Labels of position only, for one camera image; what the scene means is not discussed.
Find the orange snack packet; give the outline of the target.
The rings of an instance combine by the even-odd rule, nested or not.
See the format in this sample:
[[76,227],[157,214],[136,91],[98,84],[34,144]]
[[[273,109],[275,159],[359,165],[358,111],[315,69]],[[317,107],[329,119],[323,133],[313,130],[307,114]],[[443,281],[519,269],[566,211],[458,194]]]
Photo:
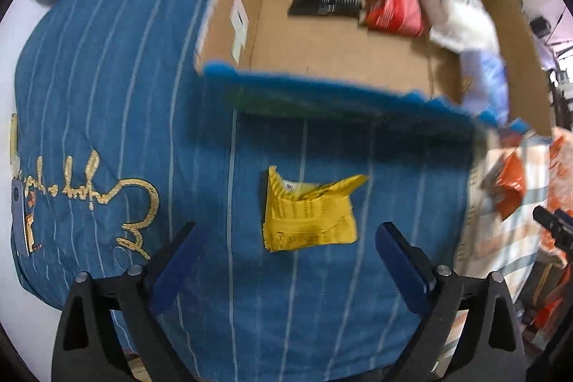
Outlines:
[[524,163],[517,150],[498,157],[488,170],[482,187],[502,220],[507,219],[521,206],[526,191],[526,179]]

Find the light blue tissue pack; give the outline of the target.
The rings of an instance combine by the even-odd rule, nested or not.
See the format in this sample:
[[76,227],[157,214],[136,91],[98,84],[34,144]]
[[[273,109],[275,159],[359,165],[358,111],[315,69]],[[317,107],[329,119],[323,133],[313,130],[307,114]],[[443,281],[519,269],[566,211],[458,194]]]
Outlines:
[[471,49],[459,55],[461,108],[472,116],[482,116],[495,126],[509,120],[510,102],[506,66],[502,57],[490,50]]

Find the white pouch black lettering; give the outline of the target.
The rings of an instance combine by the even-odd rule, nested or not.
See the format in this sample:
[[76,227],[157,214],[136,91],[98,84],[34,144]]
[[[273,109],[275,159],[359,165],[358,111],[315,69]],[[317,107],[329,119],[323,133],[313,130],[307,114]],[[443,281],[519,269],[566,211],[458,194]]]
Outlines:
[[481,0],[419,0],[429,23],[428,38],[441,48],[500,51],[496,28]]

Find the yellow snack packet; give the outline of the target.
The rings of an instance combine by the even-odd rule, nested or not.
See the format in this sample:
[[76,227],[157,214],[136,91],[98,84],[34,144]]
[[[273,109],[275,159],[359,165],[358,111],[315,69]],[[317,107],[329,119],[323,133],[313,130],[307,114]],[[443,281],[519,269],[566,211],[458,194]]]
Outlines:
[[326,184],[293,182],[269,167],[262,224],[265,248],[279,252],[355,242],[351,195],[367,180],[356,174]]

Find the red snack packet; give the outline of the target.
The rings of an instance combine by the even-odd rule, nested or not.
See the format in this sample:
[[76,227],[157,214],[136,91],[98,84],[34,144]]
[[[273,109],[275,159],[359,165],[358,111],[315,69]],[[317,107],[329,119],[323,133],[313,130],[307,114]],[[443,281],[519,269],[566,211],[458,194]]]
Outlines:
[[425,30],[419,0],[363,0],[360,22],[371,30],[409,38]]

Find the orange white floral cushion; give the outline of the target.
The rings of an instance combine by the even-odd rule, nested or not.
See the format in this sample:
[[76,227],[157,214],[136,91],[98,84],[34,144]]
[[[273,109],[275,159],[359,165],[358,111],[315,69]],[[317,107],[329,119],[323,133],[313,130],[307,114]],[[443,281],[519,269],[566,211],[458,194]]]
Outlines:
[[[550,145],[550,180],[548,210],[562,211],[572,215],[573,207],[573,146],[572,132],[561,127],[553,128],[553,141]],[[550,233],[541,232],[540,249],[547,254],[551,263],[561,269],[567,266],[566,254],[555,245]]]

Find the plaid checked cushion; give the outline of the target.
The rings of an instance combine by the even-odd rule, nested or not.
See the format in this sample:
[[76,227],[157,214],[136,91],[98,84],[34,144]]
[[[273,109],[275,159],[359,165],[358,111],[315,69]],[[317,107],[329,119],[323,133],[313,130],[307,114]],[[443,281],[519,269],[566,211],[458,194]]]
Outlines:
[[532,132],[476,137],[467,183],[467,207],[453,257],[462,276],[485,278],[499,272],[517,300],[541,243],[533,210],[549,193],[550,143]]

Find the blue striped cushion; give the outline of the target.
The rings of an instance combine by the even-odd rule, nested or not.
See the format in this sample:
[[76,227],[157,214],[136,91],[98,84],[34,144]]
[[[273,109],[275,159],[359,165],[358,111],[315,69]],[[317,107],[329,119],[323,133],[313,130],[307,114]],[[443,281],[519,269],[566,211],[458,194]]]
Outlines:
[[[208,0],[60,0],[15,68],[23,177],[40,249],[22,286],[62,307],[75,276],[145,263],[187,222],[198,253],[159,322],[207,381],[322,381],[393,364],[419,320],[375,247],[393,222],[450,263],[466,211],[470,139],[394,124],[233,111],[194,70]],[[266,172],[352,193],[358,240],[264,248]]]

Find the open cardboard box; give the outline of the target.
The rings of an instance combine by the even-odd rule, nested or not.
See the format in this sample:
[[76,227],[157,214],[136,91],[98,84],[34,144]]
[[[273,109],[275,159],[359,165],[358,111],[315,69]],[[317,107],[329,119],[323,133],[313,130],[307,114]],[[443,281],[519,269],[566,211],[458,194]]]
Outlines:
[[[506,64],[509,129],[552,132],[545,73],[519,0],[481,0]],[[457,55],[427,37],[377,33],[344,16],[293,16],[292,0],[211,0],[195,67],[254,113],[411,115],[451,132],[476,119],[459,105]]]

